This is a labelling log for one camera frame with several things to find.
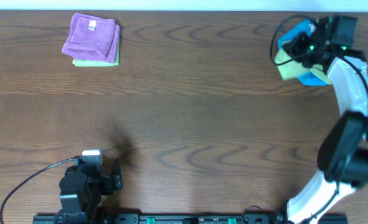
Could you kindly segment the green microfiber cloth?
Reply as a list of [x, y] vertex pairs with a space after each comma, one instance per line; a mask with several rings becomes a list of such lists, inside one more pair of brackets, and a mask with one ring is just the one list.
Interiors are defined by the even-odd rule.
[[301, 63], [291, 61], [284, 65], [278, 66], [278, 71], [283, 80], [297, 79], [297, 76], [300, 76], [300, 73], [311, 71], [322, 81], [326, 82], [327, 85], [331, 84], [328, 76], [323, 72], [322, 65], [319, 64], [314, 65], [312, 68], [304, 68]]

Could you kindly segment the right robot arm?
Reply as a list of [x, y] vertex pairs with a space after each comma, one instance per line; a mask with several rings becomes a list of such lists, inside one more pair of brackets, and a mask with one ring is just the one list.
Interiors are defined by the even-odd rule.
[[353, 48], [357, 19], [329, 16], [301, 22], [272, 38], [270, 53], [283, 79], [317, 79], [333, 86], [340, 118], [319, 148], [318, 169], [304, 189], [271, 218], [248, 223], [346, 223], [330, 208], [368, 184], [368, 75], [363, 51]]

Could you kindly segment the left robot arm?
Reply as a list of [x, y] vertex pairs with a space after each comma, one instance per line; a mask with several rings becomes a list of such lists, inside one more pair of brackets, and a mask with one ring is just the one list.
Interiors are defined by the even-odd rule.
[[54, 223], [114, 223], [115, 217], [100, 206], [101, 197], [122, 189], [120, 161], [115, 159], [111, 173], [101, 173], [100, 156], [78, 156], [59, 182], [62, 209]]

